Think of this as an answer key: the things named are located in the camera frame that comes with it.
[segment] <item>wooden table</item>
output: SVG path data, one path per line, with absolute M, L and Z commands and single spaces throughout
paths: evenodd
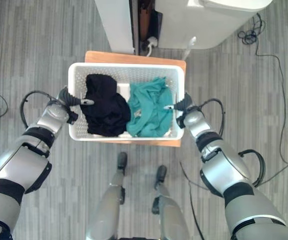
M 146 57 L 136 55 L 118 54 L 112 52 L 87 51 L 85 54 L 86 63 L 116 63 L 116 64 L 162 64 L 176 65 L 186 72 L 186 62 L 175 59 Z M 167 147 L 180 147 L 180 140 L 167 141 L 103 141 L 103 143 L 119 143 L 119 144 L 143 144 Z

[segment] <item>teal cloth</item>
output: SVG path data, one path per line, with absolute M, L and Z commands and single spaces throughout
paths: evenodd
M 130 84 L 131 119 L 126 129 L 133 137 L 162 137 L 170 128 L 173 113 L 164 106 L 172 105 L 173 100 L 165 79 Z

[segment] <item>white laundry basket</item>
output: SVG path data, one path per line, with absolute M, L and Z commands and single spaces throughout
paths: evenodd
M 84 98 L 87 92 L 86 76 L 89 74 L 104 74 L 113 77 L 117 81 L 117 92 L 126 101 L 130 97 L 130 83 L 148 82 L 155 77 L 166 77 L 166 85 L 170 88 L 173 103 L 184 98 L 184 71 L 175 65 L 150 65 L 150 64 L 118 64 L 118 63 L 84 63 L 72 64 L 68 70 L 68 91 L 75 97 Z M 163 137 L 132 137 L 128 132 L 117 137 L 105 137 L 87 132 L 88 124 L 85 115 L 79 106 L 71 108 L 78 114 L 78 120 L 74 125 L 69 125 L 69 135 L 78 141 L 168 141 L 179 140 L 184 130 L 176 123 L 176 118 L 181 112 L 174 111 L 170 129 Z

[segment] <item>black cloth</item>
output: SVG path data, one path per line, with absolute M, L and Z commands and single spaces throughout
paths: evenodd
M 126 100 L 116 92 L 117 82 L 108 75 L 90 74 L 86 77 L 86 98 L 94 105 L 81 105 L 88 123 L 88 132 L 115 137 L 126 131 L 130 109 Z

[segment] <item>white appliance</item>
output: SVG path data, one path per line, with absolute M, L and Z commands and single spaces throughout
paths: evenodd
M 95 0 L 113 53 L 134 54 L 130 2 Z
M 159 48 L 185 49 L 196 36 L 193 49 L 210 49 L 242 26 L 273 0 L 156 0 L 163 14 Z

